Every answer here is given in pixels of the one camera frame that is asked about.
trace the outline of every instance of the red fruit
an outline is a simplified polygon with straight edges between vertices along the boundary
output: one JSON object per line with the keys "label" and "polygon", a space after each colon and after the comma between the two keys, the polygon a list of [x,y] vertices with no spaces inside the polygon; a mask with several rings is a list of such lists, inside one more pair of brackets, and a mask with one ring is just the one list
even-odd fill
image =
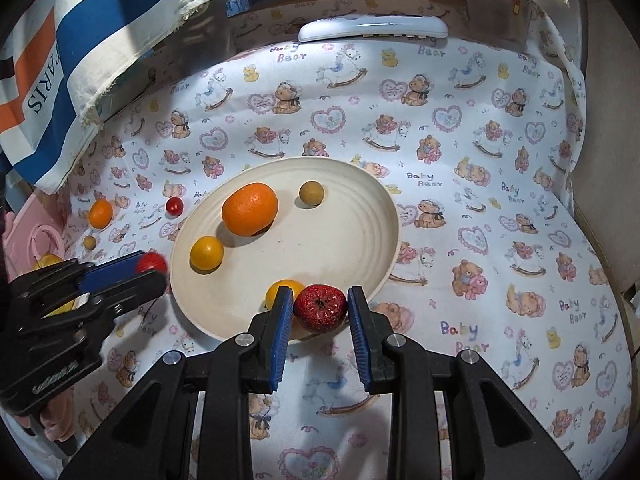
{"label": "red fruit", "polygon": [[172,196],[166,201],[166,211],[172,216],[180,216],[184,211],[184,203],[178,196]]}
{"label": "red fruit", "polygon": [[313,334],[331,332],[347,315],[347,298],[334,286],[309,285],[298,294],[293,314],[300,325]]}
{"label": "red fruit", "polygon": [[149,269],[160,270],[165,274],[167,273],[168,267],[162,254],[148,252],[140,256],[140,259],[136,264],[136,272],[145,272]]}

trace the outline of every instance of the ceramic plate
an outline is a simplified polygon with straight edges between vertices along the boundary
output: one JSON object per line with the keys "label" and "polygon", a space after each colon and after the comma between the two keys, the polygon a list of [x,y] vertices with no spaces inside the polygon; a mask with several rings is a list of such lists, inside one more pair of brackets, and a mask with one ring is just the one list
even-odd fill
{"label": "ceramic plate", "polygon": [[[307,208],[300,186],[317,180],[324,200]],[[233,192],[263,182],[278,197],[271,227],[254,237],[231,234],[220,211]],[[389,277],[399,251],[400,219],[379,181],[353,164],[299,156],[249,168],[220,185],[191,212],[174,244],[170,279],[184,315],[200,330],[225,340],[249,328],[264,310],[264,295],[277,280],[325,283],[344,293],[361,285],[368,300]],[[190,251],[201,236],[225,246],[222,264],[209,274],[191,269]],[[299,326],[291,338],[310,336]]]}

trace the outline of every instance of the pink toy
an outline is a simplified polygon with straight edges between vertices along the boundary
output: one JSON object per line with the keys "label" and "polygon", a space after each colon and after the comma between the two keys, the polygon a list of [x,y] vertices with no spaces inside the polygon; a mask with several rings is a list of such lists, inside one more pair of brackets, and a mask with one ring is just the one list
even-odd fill
{"label": "pink toy", "polygon": [[9,281],[29,272],[46,253],[65,257],[63,221],[55,196],[34,191],[20,212],[7,213],[4,222],[2,242]]}

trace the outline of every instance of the small orange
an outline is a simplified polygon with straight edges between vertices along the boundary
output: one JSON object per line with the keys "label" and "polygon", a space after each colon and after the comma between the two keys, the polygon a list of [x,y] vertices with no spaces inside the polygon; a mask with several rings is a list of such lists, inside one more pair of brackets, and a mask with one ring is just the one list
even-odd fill
{"label": "small orange", "polygon": [[209,271],[222,263],[225,248],[215,236],[203,236],[191,247],[191,263],[198,270]]}
{"label": "small orange", "polygon": [[89,224],[96,229],[104,229],[113,218],[113,207],[108,200],[100,198],[89,209]]}
{"label": "small orange", "polygon": [[300,294],[300,292],[305,288],[302,283],[297,282],[296,280],[280,280],[279,282],[275,282],[269,287],[269,290],[267,290],[267,294],[264,297],[264,304],[267,307],[267,310],[271,310],[273,308],[273,302],[276,301],[276,294],[278,293],[280,286],[288,286],[293,291],[293,301],[296,301],[298,294]]}
{"label": "small orange", "polygon": [[222,221],[238,236],[253,236],[269,226],[278,213],[278,197],[266,184],[241,187],[222,205]]}

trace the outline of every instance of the orange stripe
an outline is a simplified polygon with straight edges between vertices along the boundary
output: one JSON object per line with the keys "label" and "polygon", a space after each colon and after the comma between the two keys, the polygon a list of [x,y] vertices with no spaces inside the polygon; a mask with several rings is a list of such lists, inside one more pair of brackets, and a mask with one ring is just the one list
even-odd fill
{"label": "orange stripe", "polygon": [[55,41],[56,27],[53,19],[53,9],[51,9],[44,23],[15,63],[15,82],[18,88],[18,97],[0,105],[0,134],[24,121],[22,102],[38,78]]}

